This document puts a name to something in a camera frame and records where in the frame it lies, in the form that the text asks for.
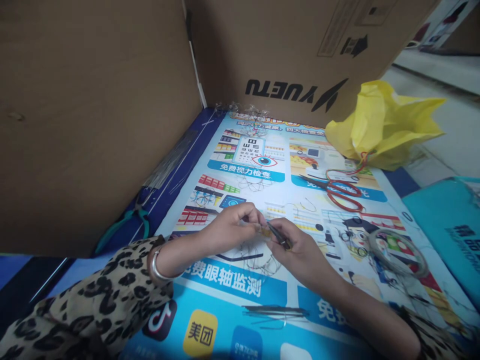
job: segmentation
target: cardboard box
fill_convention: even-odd
[[[89,257],[201,110],[182,3],[0,13],[0,252]]]
[[[436,2],[189,1],[209,104],[342,120]],[[89,257],[201,110],[182,3],[2,1],[0,12],[0,252]]]
[[[458,1],[420,50],[440,55],[480,55],[480,0]]]
[[[438,0],[187,0],[209,106],[324,127],[354,109]]]

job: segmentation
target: silver bracelet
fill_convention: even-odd
[[[164,280],[164,281],[172,281],[172,280],[175,280],[176,278],[181,277],[185,271],[182,271],[180,275],[177,275],[174,277],[166,277],[166,276],[163,276],[161,273],[159,273],[159,271],[157,270],[157,256],[161,249],[162,248],[159,248],[157,251],[155,251],[155,253],[153,254],[153,258],[151,260],[151,269],[153,271],[153,274],[160,280]]]

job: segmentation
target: eye illustration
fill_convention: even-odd
[[[272,159],[271,157],[268,157],[268,156],[255,156],[252,158],[252,161],[255,164],[258,164],[264,167],[275,166],[278,164],[277,160]]]

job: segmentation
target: poster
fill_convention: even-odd
[[[459,305],[472,306],[382,171],[365,167],[355,175],[329,173],[360,189],[362,213],[340,209],[324,189],[301,177],[325,181],[326,170],[355,166],[320,128],[230,113],[156,234],[174,241],[200,231],[229,206],[253,202],[267,220],[288,218],[311,235],[345,281],[393,308],[406,306],[454,336],[459,336],[456,329],[471,336],[464,319],[478,322],[478,314]],[[392,230],[424,249],[426,276],[400,278],[380,266],[367,242],[378,229]],[[369,358],[370,348],[343,315],[272,257],[266,235],[192,264],[175,281],[174,298],[154,312],[121,358]],[[382,253],[412,271],[422,266],[395,236],[385,233],[377,241]],[[301,308],[306,315],[258,318],[245,306]]]

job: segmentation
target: leopard print sleeve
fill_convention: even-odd
[[[420,340],[420,360],[466,360],[469,358],[460,344],[448,331],[436,326],[431,321],[406,307],[401,308],[400,316],[411,327]]]
[[[172,283],[150,275],[149,260],[164,242],[134,242],[102,270],[40,301],[7,329],[0,360],[117,358],[152,310],[172,298]]]

